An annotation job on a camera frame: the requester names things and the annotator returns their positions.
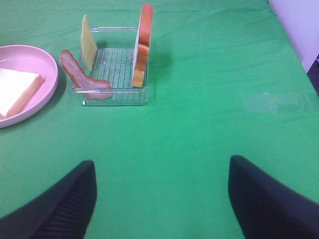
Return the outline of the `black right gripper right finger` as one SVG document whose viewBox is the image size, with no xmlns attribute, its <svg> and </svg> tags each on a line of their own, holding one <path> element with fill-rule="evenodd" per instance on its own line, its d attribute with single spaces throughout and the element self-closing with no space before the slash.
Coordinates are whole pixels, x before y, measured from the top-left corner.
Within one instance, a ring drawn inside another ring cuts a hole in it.
<svg viewBox="0 0 319 239">
<path fill-rule="evenodd" d="M 230 158 L 228 195 L 247 239 L 317 239 L 319 205 L 240 155 Z"/>
</svg>

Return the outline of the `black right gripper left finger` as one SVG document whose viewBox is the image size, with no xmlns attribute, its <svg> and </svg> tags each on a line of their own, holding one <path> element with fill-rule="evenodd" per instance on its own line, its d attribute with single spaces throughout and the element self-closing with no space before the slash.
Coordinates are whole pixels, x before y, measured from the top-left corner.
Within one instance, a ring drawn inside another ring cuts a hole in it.
<svg viewBox="0 0 319 239">
<path fill-rule="evenodd" d="M 0 220 L 2 239 L 82 239 L 97 200 L 95 165 L 78 164 L 52 187 Z"/>
</svg>

